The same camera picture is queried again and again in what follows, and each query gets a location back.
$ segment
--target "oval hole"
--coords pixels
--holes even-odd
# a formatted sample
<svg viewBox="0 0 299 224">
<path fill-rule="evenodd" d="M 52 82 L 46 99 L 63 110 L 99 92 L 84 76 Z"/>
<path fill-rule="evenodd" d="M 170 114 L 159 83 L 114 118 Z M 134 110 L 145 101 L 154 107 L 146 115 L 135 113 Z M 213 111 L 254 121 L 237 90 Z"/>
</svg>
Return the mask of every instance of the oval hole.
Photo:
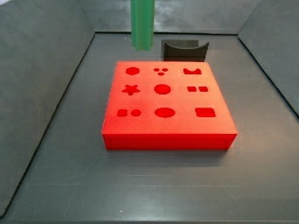
<svg viewBox="0 0 299 224">
<path fill-rule="evenodd" d="M 175 115 L 175 111 L 171 108 L 159 108 L 154 113 L 163 118 L 173 117 Z"/>
</svg>

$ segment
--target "red block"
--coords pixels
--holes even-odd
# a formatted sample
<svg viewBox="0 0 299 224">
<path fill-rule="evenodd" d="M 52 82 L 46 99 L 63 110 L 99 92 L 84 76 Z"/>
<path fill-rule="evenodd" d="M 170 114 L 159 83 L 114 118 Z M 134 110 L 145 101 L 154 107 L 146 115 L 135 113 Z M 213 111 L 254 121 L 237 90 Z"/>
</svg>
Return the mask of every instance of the red block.
<svg viewBox="0 0 299 224">
<path fill-rule="evenodd" d="M 102 130 L 108 150 L 227 150 L 237 135 L 209 63 L 118 62 Z"/>
</svg>

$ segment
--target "green cylinder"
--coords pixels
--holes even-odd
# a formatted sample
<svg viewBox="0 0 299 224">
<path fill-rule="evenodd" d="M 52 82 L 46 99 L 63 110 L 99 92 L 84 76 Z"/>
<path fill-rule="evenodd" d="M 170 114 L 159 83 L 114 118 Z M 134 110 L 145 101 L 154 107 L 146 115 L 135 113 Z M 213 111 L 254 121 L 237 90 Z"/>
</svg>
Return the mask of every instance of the green cylinder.
<svg viewBox="0 0 299 224">
<path fill-rule="evenodd" d="M 138 51 L 154 44 L 155 0 L 131 0 L 132 45 Z"/>
</svg>

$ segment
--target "black object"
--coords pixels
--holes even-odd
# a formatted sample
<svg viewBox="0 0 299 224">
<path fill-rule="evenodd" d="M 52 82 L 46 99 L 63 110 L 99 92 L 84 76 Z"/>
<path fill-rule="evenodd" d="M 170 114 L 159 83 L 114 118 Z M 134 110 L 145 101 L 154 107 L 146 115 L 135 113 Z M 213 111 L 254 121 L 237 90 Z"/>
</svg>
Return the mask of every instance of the black object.
<svg viewBox="0 0 299 224">
<path fill-rule="evenodd" d="M 199 61 L 206 60 L 210 42 L 199 46 L 199 40 L 163 40 L 163 61 Z"/>
</svg>

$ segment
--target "metal wall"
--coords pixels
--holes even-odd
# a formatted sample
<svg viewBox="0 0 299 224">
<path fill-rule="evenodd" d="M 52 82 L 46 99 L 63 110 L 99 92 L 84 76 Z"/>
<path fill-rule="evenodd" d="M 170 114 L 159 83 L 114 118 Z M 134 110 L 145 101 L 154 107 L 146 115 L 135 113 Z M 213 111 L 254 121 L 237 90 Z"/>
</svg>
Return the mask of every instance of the metal wall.
<svg viewBox="0 0 299 224">
<path fill-rule="evenodd" d="M 0 6 L 0 216 L 92 37 L 75 0 Z"/>
<path fill-rule="evenodd" d="M 299 115 L 299 1 L 265 0 L 239 38 Z"/>
<path fill-rule="evenodd" d="M 157 0 L 157 32 L 238 34 L 261 0 Z M 96 32 L 130 32 L 130 0 L 79 0 Z"/>
<path fill-rule="evenodd" d="M 7 3 L 10 0 L 0 0 L 0 4 Z"/>
</svg>

